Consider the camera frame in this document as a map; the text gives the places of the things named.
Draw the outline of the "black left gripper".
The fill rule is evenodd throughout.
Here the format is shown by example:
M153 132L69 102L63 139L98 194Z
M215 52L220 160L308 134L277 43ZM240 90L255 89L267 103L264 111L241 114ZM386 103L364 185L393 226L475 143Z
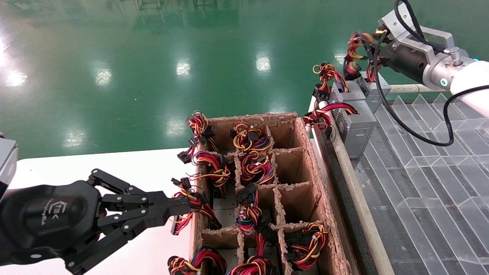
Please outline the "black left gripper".
M112 192L100 200L103 208L124 212L96 222L101 198L96 186ZM65 257L67 270L83 275L146 229L164 226L171 216L189 212L187 197L146 192L100 169L91 171L87 183L9 189L1 201L1 265L26 265L70 254ZM105 237L94 242L99 233Z

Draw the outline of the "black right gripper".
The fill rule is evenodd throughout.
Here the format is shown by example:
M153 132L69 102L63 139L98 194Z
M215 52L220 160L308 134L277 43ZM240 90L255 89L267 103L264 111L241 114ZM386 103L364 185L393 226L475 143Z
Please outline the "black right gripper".
M367 69L374 68L374 54L377 53L378 69L380 69L381 66L386 66L403 75L423 74L424 70L429 65L424 52L395 41L390 42L383 47L382 44L385 42L386 37L365 37L365 51L368 59Z

